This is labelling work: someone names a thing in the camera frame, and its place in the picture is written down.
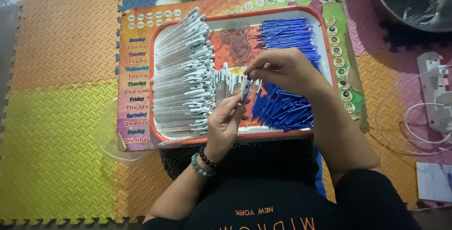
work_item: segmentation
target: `metal bowl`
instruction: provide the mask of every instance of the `metal bowl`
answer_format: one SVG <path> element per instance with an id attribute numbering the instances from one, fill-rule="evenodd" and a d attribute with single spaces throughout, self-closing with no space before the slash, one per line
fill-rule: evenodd
<path id="1" fill-rule="evenodd" d="M 452 0 L 436 0 L 431 9 L 426 9 L 423 14 L 407 17 L 416 2 L 408 0 L 380 0 L 384 8 L 396 19 L 392 21 L 402 22 L 410 27 L 428 32 L 452 31 Z"/>

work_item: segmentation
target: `floor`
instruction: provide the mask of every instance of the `floor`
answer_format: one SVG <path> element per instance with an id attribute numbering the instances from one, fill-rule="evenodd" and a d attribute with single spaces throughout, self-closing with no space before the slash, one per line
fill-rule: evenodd
<path id="1" fill-rule="evenodd" d="M 8 92 L 7 81 L 10 79 L 9 68 L 11 67 L 11 58 L 13 56 L 13 49 L 15 44 L 15 33 L 19 25 L 20 0 L 0 0 L 0 118 L 3 118 L 3 108 L 7 105 L 4 99 Z M 413 212 L 413 217 L 421 225 L 423 230 L 449 230 L 452 228 L 452 208 L 440 208 L 434 210 L 423 210 Z M 63 225 L 57 226 L 49 224 L 46 226 L 3 226 L 2 229 L 140 229 L 140 224 L 115 224 L 110 222 L 108 224 L 100 225 L 97 223 L 91 225 Z"/>

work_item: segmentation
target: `black beaded bracelet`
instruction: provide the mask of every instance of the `black beaded bracelet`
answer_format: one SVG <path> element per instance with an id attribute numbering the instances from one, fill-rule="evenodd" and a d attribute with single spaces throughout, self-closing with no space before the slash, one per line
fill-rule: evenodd
<path id="1" fill-rule="evenodd" d="M 199 156 L 204 161 L 204 163 L 206 163 L 206 165 L 212 168 L 212 170 L 215 170 L 217 168 L 217 164 L 210 162 L 210 160 L 207 159 L 206 155 L 204 155 L 204 146 L 201 146 L 199 148 Z"/>

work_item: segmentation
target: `right hand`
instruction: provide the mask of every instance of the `right hand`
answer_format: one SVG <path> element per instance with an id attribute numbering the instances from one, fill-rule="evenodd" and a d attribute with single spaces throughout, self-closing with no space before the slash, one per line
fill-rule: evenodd
<path id="1" fill-rule="evenodd" d="M 309 96 L 320 88 L 331 87 L 325 77 L 295 47 L 263 51 L 251 61 L 243 74 L 303 96 Z"/>

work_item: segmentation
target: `stainless steel bowl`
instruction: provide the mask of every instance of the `stainless steel bowl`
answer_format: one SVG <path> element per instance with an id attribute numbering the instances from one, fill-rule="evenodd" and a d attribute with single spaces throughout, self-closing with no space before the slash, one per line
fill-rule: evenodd
<path id="1" fill-rule="evenodd" d="M 410 8 L 404 0 L 380 0 L 384 8 L 396 19 L 392 21 L 402 22 L 410 27 L 428 32 L 450 32 L 452 31 L 452 0 L 436 0 L 437 6 L 427 12 L 428 18 L 408 21 L 400 7 Z"/>

